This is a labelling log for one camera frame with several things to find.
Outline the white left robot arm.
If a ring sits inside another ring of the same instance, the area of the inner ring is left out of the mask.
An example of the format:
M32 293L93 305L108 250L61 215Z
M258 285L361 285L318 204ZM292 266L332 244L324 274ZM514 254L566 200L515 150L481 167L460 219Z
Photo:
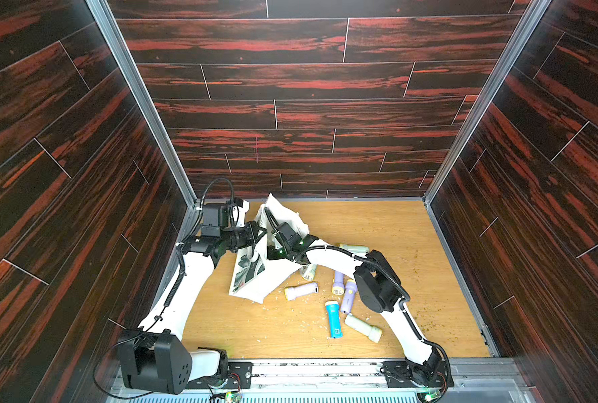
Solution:
M242 227L205 228L176 246L178 275L136 329L121 333L117 357L124 386L180 394L189 382L227 378L227 354L219 349L189 352L182 343L186 320L204 284L227 251L256 245L266 230L250 221Z

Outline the pale green flashlight top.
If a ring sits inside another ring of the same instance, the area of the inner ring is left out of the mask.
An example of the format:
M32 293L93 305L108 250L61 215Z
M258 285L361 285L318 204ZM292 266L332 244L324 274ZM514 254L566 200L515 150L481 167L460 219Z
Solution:
M366 255L370 251L369 247L362 246L362 245L346 244L346 243L338 243L337 247L339 247L343 250L347 250L355 255Z

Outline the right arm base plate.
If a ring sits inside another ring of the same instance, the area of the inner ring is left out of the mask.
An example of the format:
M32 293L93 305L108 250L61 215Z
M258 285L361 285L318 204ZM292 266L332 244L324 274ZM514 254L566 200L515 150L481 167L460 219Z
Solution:
M455 386L447 369L446 362L439 359L424 364L415 364L408 360L388 360L382 363L380 372L389 388L442 389L444 386Z

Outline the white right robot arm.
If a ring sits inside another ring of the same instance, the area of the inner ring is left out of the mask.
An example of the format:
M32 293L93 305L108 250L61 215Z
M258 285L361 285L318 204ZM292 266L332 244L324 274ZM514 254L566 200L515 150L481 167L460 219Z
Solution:
M353 278L364 305L381 314L396 335L411 382L443 392L454 384L448 355L420 331L407 307L410 295L381 252L357 255L313 235L302 236L287 223L274 224L270 234L281 244L283 258L296 264L325 266Z

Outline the white floral tote bag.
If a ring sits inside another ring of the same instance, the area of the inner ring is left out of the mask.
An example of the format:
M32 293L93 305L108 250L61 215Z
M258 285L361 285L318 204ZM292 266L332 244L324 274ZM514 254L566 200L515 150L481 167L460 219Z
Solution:
M228 294L262 304L273 290L281 285L300 265L288 260L282 245L275 239L274 230L265 215L268 208L277 220L277 226L288 223L302 239L309 233L299 214L284 207L271 193L255 217L256 223L265 228L267 234L255 245L239 250L233 270Z

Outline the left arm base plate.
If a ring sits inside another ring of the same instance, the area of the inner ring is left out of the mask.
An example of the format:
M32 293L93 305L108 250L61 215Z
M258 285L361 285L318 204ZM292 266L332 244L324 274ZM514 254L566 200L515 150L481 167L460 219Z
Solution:
M249 361L228 361L214 375L190 380L187 390L248 390L251 386L254 364Z

